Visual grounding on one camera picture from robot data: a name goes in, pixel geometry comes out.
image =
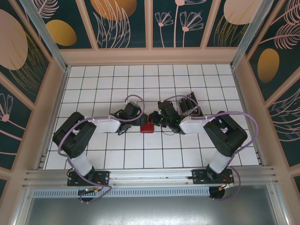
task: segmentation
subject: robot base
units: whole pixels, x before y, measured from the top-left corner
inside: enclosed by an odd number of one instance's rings
[[[109,182],[109,171],[95,171],[94,178],[92,182],[94,183],[100,183],[103,185],[108,185]],[[67,180],[67,186],[69,187],[82,187],[82,186],[92,186],[91,184],[85,182],[82,180],[76,172],[70,172]]]
[[[192,170],[192,177],[189,177],[189,179],[193,180],[193,184],[226,184],[228,183],[229,179],[231,183],[234,183],[233,179],[233,172],[231,169],[224,169],[218,177],[216,177],[215,180],[211,180],[207,176],[207,170],[206,169],[199,169],[199,170]]]

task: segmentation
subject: red block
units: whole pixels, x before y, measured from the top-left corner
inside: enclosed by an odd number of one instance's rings
[[[141,126],[141,133],[143,134],[150,134],[154,132],[154,125],[150,124],[148,121],[146,125]]]

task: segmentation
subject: yellow oval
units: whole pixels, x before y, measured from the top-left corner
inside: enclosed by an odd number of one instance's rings
[[[21,24],[0,9],[0,65],[10,70],[20,69],[28,53],[26,33]]]
[[[271,48],[264,50],[259,57],[257,72],[259,79],[267,83],[276,75],[279,67],[279,55]]]
[[[76,43],[77,36],[73,28],[62,20],[51,20],[46,24],[55,43],[70,46]]]
[[[252,21],[262,0],[226,0],[224,17],[232,24],[243,25]]]
[[[107,20],[121,20],[122,15],[118,15],[116,4],[120,10],[124,9],[127,16],[130,17],[136,9],[136,0],[90,0],[94,9],[100,16]]]

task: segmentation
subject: wall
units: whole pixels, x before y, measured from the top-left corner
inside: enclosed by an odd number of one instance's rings
[[[107,65],[229,63],[261,0],[33,2],[68,65]]]
[[[237,67],[248,109],[259,123],[259,144],[274,166],[292,221],[300,221],[300,2],[272,6]]]
[[[8,224],[38,157],[62,70],[15,1],[1,1],[0,21],[0,218]]]

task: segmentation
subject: white grid floor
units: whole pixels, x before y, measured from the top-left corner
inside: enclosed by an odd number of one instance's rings
[[[157,101],[194,92],[204,115],[243,111],[229,65],[138,65],[72,67],[54,131],[73,112],[107,116],[124,109],[124,98],[136,94],[145,101],[145,113],[158,110]],[[251,137],[244,116],[232,116]],[[172,134],[164,128],[166,134]],[[86,149],[96,169],[178,168],[207,166],[216,149],[207,135],[165,135],[159,127],[141,134],[131,127],[125,134],[93,135]],[[254,147],[240,152],[231,165],[259,165]],[[45,169],[69,169],[51,143]]]

